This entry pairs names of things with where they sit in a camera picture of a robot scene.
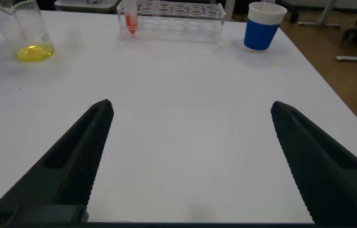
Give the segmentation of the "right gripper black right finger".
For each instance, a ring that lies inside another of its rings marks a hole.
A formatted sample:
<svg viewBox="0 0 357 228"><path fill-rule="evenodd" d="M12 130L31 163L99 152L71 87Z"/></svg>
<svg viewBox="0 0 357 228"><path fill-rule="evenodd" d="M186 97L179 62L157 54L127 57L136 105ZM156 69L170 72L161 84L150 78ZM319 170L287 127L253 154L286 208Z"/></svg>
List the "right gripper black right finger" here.
<svg viewBox="0 0 357 228"><path fill-rule="evenodd" d="M316 224L357 224L357 157L294 107L274 102L276 135Z"/></svg>

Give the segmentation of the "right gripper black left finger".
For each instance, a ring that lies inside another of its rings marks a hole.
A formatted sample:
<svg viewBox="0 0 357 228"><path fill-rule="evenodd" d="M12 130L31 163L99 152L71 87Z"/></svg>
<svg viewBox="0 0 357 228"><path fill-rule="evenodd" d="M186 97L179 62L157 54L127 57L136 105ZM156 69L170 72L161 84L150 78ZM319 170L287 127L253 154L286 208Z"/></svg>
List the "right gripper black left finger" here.
<svg viewBox="0 0 357 228"><path fill-rule="evenodd" d="M87 206L113 115L107 99L92 105L0 199L0 209Z"/></svg>

